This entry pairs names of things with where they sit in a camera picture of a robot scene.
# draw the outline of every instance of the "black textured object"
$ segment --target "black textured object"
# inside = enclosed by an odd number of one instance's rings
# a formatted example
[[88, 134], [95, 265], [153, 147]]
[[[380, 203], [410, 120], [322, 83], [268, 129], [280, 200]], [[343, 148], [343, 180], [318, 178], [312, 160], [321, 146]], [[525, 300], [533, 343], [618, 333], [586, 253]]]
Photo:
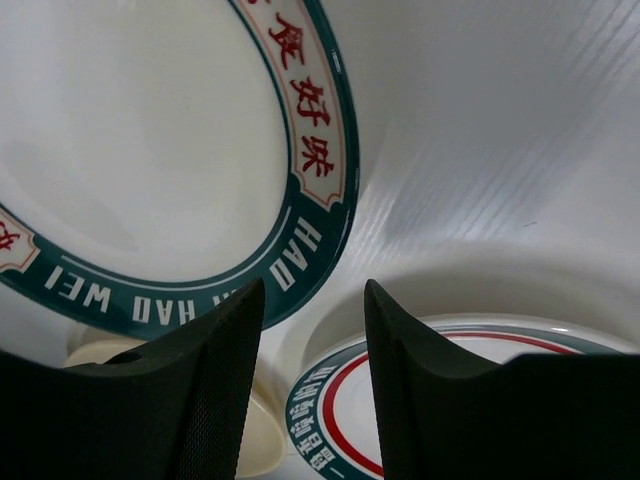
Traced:
[[256, 281], [104, 365], [0, 352], [0, 478], [233, 479], [263, 313]]
[[640, 478], [640, 356], [522, 355], [501, 366], [372, 280], [365, 319], [385, 480]]

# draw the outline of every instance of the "ceramic dish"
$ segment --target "ceramic dish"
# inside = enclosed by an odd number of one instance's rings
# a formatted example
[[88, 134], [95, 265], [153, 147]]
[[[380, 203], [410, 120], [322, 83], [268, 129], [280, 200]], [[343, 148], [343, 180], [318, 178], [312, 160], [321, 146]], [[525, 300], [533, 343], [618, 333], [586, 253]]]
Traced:
[[[142, 343], [126, 338], [88, 343], [69, 355], [64, 366], [104, 363]], [[240, 446], [237, 478], [254, 477], [270, 472], [284, 458], [287, 448], [285, 433], [267, 398], [259, 381], [254, 379]]]
[[[431, 327], [495, 362], [522, 353], [631, 353], [633, 345], [559, 322], [513, 316], [443, 316]], [[327, 479], [382, 479], [367, 345], [328, 353], [296, 382], [286, 410], [289, 436], [309, 467]]]
[[258, 276], [265, 327], [314, 295], [359, 162], [318, 0], [9, 0], [0, 18], [0, 281], [18, 301], [151, 339]]

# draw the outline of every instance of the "plate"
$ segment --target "plate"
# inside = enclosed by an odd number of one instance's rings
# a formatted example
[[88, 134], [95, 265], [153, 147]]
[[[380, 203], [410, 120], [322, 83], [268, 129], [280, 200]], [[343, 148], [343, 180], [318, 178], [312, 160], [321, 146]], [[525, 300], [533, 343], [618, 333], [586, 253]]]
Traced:
[[[105, 363], [116, 355], [142, 345], [144, 342], [129, 338], [100, 340], [82, 345], [73, 351], [64, 367], [85, 363]], [[238, 457], [237, 478], [249, 478], [272, 471], [282, 462], [287, 444], [283, 428], [274, 407], [254, 378], [247, 408], [242, 444]]]
[[259, 276], [265, 328], [315, 294], [359, 176], [319, 1], [9, 0], [0, 19], [2, 283], [139, 339]]
[[[611, 354], [636, 348], [599, 332], [530, 317], [429, 317], [453, 342], [504, 363], [522, 353]], [[364, 339], [317, 361], [287, 400], [289, 436], [310, 468], [331, 480], [382, 479], [382, 462]]]

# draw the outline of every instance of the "red border stripe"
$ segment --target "red border stripe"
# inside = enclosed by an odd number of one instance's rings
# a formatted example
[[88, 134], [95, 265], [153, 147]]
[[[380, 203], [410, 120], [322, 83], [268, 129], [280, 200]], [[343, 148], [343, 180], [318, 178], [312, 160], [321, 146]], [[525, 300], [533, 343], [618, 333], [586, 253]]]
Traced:
[[[554, 343], [546, 342], [537, 338], [525, 337], [522, 335], [515, 335], [509, 333], [494, 333], [494, 332], [447, 332], [443, 334], [447, 338], [460, 338], [460, 337], [472, 337], [472, 338], [491, 338], [494, 340], [506, 340], [511, 342], [523, 343], [526, 345], [531, 345], [534, 347], [543, 348], [545, 350], [549, 350], [554, 353], [559, 353], [562, 355], [573, 355], [577, 352], [575, 350], [571, 350], [569, 348], [563, 347], [561, 345], [557, 345]], [[342, 383], [346, 380], [346, 378], [360, 365], [369, 360], [369, 354], [365, 353], [361, 357], [354, 360], [352, 363], [347, 365], [338, 375], [336, 375], [329, 384], [327, 391], [324, 396], [324, 401], [322, 402], [322, 415], [324, 417], [324, 423], [327, 427], [327, 431], [329, 432], [329, 436], [333, 439], [338, 447], [349, 457], [351, 460], [356, 462], [358, 465], [363, 467], [375, 475], [383, 476], [384, 472], [382, 471], [382, 465], [378, 465], [373, 462], [371, 459], [365, 457], [362, 453], [360, 453], [356, 448], [349, 443], [346, 439], [340, 427], [338, 427], [338, 422], [335, 417], [335, 400], [338, 394], [338, 390]]]

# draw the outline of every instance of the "red chinese characters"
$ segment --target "red chinese characters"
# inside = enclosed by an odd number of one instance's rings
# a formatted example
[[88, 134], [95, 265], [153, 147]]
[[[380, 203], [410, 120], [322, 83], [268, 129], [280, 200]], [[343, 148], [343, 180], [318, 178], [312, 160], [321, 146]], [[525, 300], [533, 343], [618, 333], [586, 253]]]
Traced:
[[302, 156], [307, 159], [302, 166], [302, 171], [306, 172], [315, 165], [316, 177], [329, 175], [334, 168], [334, 164], [329, 162], [328, 142], [313, 135], [311, 137], [303, 135], [302, 143], [306, 147], [306, 151], [302, 152]]
[[280, 59], [285, 70], [289, 69], [287, 60], [289, 57], [299, 60], [304, 65], [304, 51], [302, 50], [303, 31], [280, 16], [280, 12], [276, 13], [276, 20], [283, 27], [278, 33], [274, 33], [273, 29], [269, 29], [269, 35], [280, 46]]
[[0, 250], [11, 251], [11, 246], [20, 238], [19, 233], [11, 233], [4, 222], [0, 222]]
[[331, 116], [327, 112], [327, 105], [322, 99], [324, 88], [317, 87], [311, 81], [311, 77], [296, 83], [291, 80], [289, 84], [298, 92], [298, 114], [302, 117], [313, 119], [313, 126], [318, 126], [318, 121], [322, 120], [325, 125], [331, 123]]

